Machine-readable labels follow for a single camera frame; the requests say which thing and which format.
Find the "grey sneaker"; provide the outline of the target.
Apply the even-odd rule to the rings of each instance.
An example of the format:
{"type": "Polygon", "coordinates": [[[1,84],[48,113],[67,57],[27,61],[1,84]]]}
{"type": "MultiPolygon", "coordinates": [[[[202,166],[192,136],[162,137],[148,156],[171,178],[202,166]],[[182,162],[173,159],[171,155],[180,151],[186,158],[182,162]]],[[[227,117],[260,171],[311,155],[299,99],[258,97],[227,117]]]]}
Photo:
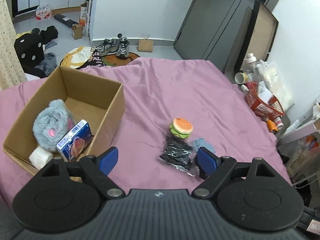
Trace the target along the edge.
{"type": "Polygon", "coordinates": [[[120,59],[127,59],[129,57],[129,47],[130,47],[130,42],[126,37],[122,37],[119,40],[119,47],[116,53],[116,57],[120,59]]]}
{"type": "Polygon", "coordinates": [[[100,56],[116,53],[119,49],[120,40],[118,38],[106,38],[103,43],[96,46],[100,56]]]}

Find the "grey fluffy plush toy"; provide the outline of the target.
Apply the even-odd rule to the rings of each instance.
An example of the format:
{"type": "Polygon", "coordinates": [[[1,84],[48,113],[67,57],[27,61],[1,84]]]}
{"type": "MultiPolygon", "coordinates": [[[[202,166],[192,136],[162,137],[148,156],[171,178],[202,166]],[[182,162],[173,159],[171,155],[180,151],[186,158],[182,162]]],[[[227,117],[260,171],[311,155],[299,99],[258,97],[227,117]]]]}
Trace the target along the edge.
{"type": "Polygon", "coordinates": [[[75,126],[71,111],[62,99],[49,103],[33,123],[33,134],[39,146],[56,152],[57,143],[75,126]]]}

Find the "red plastic basket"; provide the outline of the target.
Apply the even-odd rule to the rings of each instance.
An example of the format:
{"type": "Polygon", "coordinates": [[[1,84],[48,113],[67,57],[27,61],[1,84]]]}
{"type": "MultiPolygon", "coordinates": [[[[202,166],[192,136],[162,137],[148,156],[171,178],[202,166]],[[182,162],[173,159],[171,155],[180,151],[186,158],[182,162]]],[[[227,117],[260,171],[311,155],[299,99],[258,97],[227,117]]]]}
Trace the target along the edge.
{"type": "Polygon", "coordinates": [[[276,96],[272,95],[268,103],[265,103],[258,96],[258,85],[256,83],[249,82],[247,87],[249,91],[245,95],[245,101],[257,116],[274,120],[285,115],[276,96]]]}

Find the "orange bottle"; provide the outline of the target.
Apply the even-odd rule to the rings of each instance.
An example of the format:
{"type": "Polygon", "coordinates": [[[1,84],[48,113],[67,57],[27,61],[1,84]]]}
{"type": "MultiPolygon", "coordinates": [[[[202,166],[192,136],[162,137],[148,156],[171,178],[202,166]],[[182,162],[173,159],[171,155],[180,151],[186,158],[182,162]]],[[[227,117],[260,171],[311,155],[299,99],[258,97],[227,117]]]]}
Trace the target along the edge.
{"type": "Polygon", "coordinates": [[[271,133],[273,133],[273,134],[278,133],[278,127],[272,120],[267,119],[266,123],[267,123],[268,130],[271,133]]]}

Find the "clear plastic bottle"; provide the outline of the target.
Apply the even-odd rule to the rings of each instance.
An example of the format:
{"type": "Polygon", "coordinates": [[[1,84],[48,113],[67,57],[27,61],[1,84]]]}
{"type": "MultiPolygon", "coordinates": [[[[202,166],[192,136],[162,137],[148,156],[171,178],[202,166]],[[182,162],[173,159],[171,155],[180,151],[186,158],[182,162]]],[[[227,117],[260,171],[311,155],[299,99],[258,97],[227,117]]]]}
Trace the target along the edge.
{"type": "Polygon", "coordinates": [[[248,77],[248,82],[255,82],[258,78],[258,61],[253,53],[249,53],[245,56],[242,70],[248,77]]]}

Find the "grey sneaker left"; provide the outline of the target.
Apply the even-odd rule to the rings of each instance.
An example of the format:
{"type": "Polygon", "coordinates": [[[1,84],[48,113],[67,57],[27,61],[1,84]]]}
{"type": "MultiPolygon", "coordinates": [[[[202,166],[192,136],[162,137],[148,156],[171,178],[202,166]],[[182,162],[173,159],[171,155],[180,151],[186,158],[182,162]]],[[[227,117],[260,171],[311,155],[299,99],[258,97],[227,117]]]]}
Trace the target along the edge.
{"type": "Polygon", "coordinates": [[[106,38],[103,43],[96,46],[100,56],[116,53],[119,49],[120,40],[118,38],[106,38]]]}

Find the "red white plastic bag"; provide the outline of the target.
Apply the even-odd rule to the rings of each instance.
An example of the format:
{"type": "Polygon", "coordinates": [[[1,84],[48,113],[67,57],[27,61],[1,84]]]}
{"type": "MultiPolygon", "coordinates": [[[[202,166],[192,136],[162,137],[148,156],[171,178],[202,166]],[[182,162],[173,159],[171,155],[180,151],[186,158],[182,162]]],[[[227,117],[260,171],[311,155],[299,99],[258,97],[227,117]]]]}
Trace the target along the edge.
{"type": "Polygon", "coordinates": [[[47,20],[52,17],[52,9],[49,5],[39,5],[36,9],[35,18],[37,21],[47,20]]]}

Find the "white sock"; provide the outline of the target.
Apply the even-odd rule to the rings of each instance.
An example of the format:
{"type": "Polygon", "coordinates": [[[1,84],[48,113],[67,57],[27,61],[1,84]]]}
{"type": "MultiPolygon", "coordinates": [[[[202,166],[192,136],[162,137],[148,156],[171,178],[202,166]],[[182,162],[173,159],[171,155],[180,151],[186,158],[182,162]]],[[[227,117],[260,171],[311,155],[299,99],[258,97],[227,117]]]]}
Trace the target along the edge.
{"type": "Polygon", "coordinates": [[[41,170],[46,164],[53,159],[53,154],[44,150],[41,146],[37,146],[29,156],[30,163],[37,170],[41,170]]]}

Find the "wooden framed board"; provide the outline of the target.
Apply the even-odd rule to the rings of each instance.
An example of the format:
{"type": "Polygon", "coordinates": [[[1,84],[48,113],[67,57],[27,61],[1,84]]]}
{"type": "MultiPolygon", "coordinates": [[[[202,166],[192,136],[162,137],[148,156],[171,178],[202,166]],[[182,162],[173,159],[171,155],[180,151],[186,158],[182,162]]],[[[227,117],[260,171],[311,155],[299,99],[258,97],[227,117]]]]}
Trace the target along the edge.
{"type": "Polygon", "coordinates": [[[249,53],[257,60],[266,61],[271,52],[277,33],[278,20],[261,1],[255,1],[248,23],[247,31],[235,63],[234,70],[238,72],[244,65],[245,56],[249,53]]]}

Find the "black item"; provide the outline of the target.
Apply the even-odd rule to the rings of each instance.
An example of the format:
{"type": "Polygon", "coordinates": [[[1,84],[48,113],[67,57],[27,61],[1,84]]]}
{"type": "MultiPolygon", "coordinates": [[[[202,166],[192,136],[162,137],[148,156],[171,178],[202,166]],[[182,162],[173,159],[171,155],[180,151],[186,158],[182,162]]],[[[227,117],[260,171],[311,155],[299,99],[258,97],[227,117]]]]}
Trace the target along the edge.
{"type": "Polygon", "coordinates": [[[193,147],[184,139],[167,134],[166,142],[162,154],[159,156],[160,161],[167,165],[195,177],[199,169],[194,163],[195,153],[193,147]]]}

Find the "burger squishy toy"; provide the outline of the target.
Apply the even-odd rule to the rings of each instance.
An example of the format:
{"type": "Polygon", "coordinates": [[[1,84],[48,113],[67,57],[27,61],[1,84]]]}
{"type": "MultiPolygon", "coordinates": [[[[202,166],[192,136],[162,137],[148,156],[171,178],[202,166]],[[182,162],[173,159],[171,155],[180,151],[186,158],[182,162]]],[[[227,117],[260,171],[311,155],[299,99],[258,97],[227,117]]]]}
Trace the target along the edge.
{"type": "Polygon", "coordinates": [[[169,131],[178,138],[187,139],[193,131],[193,125],[184,118],[175,118],[169,126],[169,131]]]}

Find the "dark grey door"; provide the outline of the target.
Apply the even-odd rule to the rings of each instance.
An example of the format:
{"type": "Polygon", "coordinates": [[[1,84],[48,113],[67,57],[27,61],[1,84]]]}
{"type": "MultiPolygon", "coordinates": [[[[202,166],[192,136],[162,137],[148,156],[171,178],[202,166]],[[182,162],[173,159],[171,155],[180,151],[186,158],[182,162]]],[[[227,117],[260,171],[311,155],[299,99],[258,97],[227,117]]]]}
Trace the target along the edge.
{"type": "Polygon", "coordinates": [[[223,70],[247,9],[256,1],[273,10],[279,0],[193,0],[174,48],[185,60],[211,61],[223,70]]]}

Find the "blue knitted cloth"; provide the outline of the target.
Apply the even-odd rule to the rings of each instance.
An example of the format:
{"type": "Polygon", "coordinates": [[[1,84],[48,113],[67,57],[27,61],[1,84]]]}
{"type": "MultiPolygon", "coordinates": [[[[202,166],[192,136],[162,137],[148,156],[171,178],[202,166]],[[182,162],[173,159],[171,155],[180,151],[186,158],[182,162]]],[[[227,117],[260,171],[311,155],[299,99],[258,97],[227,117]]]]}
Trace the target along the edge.
{"type": "Polygon", "coordinates": [[[212,144],[210,144],[209,142],[205,141],[203,138],[194,139],[192,142],[192,147],[195,152],[197,152],[199,150],[199,148],[204,147],[207,150],[209,150],[210,152],[212,152],[213,154],[216,153],[214,146],[212,144]]]}

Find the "blue tissue pack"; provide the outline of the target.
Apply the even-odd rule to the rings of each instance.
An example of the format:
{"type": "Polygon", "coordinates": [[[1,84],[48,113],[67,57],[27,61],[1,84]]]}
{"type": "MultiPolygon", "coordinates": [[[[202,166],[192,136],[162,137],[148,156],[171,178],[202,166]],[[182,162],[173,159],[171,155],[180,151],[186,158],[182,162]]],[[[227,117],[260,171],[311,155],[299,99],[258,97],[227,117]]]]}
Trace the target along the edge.
{"type": "Polygon", "coordinates": [[[56,145],[57,151],[68,162],[74,162],[93,139],[89,123],[80,120],[56,145]]]}

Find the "small cardboard box on floor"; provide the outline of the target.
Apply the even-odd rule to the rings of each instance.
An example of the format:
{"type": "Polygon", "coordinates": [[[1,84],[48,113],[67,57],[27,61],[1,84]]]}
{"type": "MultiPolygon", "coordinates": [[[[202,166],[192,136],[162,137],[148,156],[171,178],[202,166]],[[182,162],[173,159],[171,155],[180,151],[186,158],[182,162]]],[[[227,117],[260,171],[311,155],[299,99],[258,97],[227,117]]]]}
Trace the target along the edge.
{"type": "Polygon", "coordinates": [[[82,39],[83,26],[80,24],[72,25],[72,37],[75,40],[82,39]]]}

